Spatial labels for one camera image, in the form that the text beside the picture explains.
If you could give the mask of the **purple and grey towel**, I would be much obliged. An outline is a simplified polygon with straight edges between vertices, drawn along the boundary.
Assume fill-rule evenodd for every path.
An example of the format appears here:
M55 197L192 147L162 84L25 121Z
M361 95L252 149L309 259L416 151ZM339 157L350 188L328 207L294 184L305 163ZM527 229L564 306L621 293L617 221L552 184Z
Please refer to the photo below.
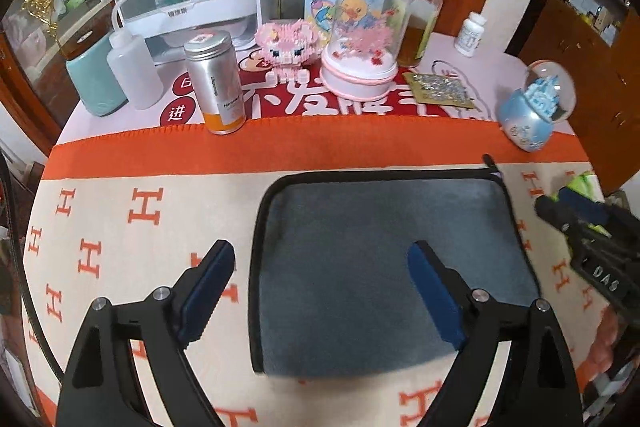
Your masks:
M250 253L254 371L349 378L448 355L410 277L417 241L503 303L527 306L540 294L490 157L478 168L320 171L273 182Z

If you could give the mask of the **green tissue pack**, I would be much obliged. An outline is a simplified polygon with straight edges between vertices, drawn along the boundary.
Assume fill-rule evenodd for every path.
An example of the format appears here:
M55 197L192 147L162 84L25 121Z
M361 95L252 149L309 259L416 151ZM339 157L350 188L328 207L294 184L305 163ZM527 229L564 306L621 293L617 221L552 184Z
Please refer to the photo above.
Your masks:
M569 188L593 202L604 202L598 177L592 170L581 173L574 170L565 170L552 180L550 197L553 200L558 200L560 191L564 187Z

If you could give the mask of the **blue castle snow globe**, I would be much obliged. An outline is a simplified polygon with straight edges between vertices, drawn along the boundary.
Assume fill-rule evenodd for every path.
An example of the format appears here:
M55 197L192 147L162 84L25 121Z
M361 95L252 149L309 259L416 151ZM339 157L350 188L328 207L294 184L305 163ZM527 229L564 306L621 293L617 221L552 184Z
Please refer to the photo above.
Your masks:
M524 86L498 107L498 123L521 150L537 152L551 138L554 126L572 115L576 102L570 73L557 62L536 61L527 67Z

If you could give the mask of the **orange beige patterned tablecloth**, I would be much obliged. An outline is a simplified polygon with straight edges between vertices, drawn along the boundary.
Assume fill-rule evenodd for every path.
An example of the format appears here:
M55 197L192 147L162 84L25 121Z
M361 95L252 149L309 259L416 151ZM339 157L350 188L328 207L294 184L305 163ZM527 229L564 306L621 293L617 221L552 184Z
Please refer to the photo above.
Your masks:
M228 426L416 425L454 359L409 277L419 239L499 300L546 298L582 364L605 302L534 202L572 181L600 198L585 152L567 124L536 153L506 139L496 109L524 81L516 58L465 58L439 37L421 68L460 79L473 107L420 104L402 81L368 103L318 81L267 90L248 56L250 118L230 135L204 128L179 65L143 112L76 109L24 249L39 321L25 339L46 413L60 385L39 340L65 363L94 299L171 285L217 239L235 269L186 356Z

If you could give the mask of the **wooden cabinet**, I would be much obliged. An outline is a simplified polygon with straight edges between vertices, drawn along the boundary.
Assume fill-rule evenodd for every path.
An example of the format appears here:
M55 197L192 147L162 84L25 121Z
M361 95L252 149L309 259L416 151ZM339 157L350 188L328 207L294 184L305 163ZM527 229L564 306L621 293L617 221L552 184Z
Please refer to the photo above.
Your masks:
M639 5L632 0L530 0L509 48L573 77L570 127L605 194L639 171Z

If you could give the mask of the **white pill bottle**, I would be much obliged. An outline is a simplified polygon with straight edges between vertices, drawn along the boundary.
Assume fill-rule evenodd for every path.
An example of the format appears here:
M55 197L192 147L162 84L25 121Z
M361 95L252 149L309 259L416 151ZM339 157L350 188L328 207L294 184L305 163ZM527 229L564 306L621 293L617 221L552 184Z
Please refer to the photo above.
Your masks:
M454 48L463 56L472 57L484 35L486 18L477 12L469 12L454 39Z

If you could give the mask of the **glass bottle yellow liquid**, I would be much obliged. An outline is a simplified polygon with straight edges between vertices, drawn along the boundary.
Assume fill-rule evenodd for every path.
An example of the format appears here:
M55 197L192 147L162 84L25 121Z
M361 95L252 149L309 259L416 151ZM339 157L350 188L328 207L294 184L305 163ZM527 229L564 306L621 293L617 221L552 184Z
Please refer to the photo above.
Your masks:
M405 35L397 55L399 66L409 68L421 62L443 3L444 0L409 0Z

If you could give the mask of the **duck dome music box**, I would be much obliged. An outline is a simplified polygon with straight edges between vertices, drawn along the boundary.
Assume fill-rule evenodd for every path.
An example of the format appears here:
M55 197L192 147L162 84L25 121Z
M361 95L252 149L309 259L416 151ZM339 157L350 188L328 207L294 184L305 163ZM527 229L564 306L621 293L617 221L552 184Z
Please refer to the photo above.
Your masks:
M398 73L393 12L386 0L335 0L329 42L319 78L329 91L353 102L374 102L390 92Z

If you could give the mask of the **teal cylindrical humidifier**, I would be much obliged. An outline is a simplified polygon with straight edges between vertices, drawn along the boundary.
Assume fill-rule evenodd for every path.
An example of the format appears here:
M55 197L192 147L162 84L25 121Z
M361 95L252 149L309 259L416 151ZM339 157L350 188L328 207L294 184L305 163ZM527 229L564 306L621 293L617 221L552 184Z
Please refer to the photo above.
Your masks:
M107 64L112 47L106 29L100 26L81 29L64 49L67 74L91 115L110 115L128 102Z

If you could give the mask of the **pink block pig figure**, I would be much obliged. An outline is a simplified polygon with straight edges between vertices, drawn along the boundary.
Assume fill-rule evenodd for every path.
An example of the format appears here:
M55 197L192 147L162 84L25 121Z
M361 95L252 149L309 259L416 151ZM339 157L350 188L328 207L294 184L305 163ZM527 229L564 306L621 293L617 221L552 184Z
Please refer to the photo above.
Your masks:
M260 26L255 34L260 56L272 67L302 67L314 60L320 50L320 36L312 23L270 22Z

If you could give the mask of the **translucent plastic squeeze bottle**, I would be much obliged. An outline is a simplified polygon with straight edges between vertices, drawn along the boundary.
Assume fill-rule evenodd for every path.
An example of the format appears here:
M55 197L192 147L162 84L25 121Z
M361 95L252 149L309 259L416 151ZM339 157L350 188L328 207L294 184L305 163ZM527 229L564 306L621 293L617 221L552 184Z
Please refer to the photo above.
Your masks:
M139 110L155 105L164 94L164 85L144 39L119 28L108 40L112 49L106 61L128 101Z

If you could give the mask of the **silver orange metal can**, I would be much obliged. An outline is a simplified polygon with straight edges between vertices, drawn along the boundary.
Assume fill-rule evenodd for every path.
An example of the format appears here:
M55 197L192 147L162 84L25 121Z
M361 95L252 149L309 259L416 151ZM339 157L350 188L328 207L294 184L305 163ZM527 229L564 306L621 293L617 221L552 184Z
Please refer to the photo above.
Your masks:
M184 44L188 71L205 127L230 134L246 121L239 64L227 31L203 32Z

